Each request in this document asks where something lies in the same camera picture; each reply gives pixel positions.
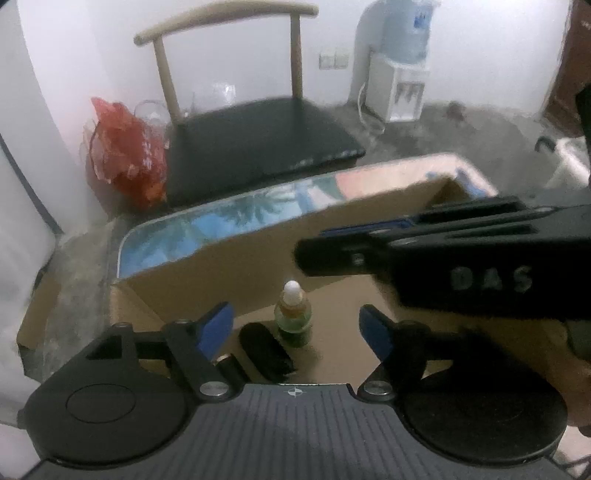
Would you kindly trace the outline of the person's right hand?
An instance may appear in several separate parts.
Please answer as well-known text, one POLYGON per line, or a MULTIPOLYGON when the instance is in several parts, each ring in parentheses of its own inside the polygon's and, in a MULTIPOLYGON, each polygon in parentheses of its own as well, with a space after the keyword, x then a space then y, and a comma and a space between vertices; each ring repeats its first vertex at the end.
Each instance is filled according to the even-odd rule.
POLYGON ((545 321, 547 339, 546 376, 562 395, 568 410, 568 423, 590 426, 590 363, 577 358, 568 346, 567 328, 558 321, 545 321))

